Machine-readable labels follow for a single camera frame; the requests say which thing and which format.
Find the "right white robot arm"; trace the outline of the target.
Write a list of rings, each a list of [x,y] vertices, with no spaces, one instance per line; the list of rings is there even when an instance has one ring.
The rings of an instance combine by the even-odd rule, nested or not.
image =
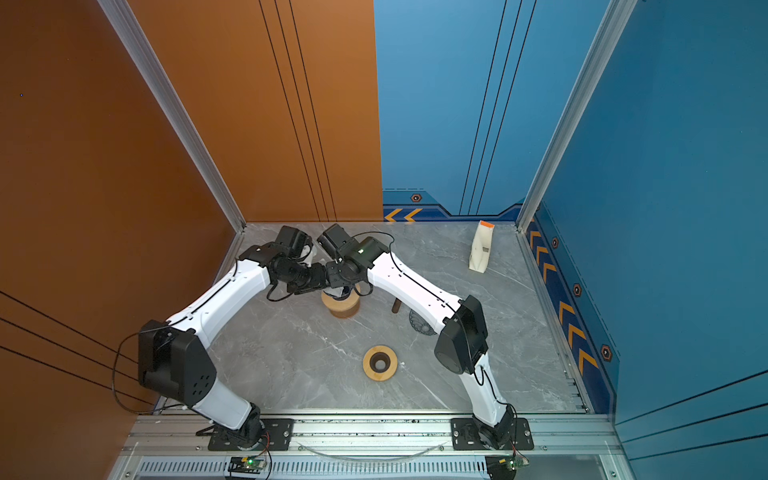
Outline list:
[[[440,289],[393,252],[371,231],[359,240],[339,224],[318,238],[331,261],[325,265],[331,283],[365,283],[383,290],[415,311],[437,335],[434,356],[460,377],[470,398],[472,419],[482,443],[495,450],[513,450],[519,432],[517,410],[496,385],[489,361],[488,328],[482,303]]]

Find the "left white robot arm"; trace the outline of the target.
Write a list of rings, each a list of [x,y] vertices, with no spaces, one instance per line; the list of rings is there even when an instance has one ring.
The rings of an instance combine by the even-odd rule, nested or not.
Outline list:
[[[213,432],[232,447],[251,450],[265,427],[260,409],[235,394],[218,378],[208,349],[251,298],[284,282],[296,289],[311,279],[313,241],[305,232],[284,226],[276,239],[253,245],[211,289],[165,322],[149,321],[138,334],[138,381],[141,386],[213,422]]]

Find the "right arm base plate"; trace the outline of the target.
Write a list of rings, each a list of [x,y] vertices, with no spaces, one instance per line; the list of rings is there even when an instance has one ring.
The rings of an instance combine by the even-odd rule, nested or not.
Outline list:
[[[532,429],[526,418],[509,417],[495,426],[472,418],[453,418],[450,421],[453,449],[532,451],[535,448]]]

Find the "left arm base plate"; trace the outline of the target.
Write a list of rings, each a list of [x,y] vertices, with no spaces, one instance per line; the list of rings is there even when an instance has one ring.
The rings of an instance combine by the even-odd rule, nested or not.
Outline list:
[[[253,451],[258,453],[268,447],[270,452],[287,451],[293,436],[295,422],[291,418],[266,418],[260,420],[259,431],[253,439],[246,439],[239,432],[230,431],[214,424],[209,436],[209,451]]]

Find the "coffee filter paper pack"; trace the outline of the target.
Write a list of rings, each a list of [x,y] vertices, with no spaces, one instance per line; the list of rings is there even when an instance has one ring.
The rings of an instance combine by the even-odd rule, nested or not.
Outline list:
[[[495,225],[481,220],[478,223],[471,246],[468,267],[470,270],[484,273],[487,269],[492,247]]]

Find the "grey ribbed glass dripper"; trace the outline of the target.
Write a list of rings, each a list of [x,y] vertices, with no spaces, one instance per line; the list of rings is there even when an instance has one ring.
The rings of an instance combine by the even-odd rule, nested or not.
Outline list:
[[[437,332],[433,329],[430,323],[422,318],[415,310],[409,311],[409,323],[414,331],[426,336],[434,336]]]

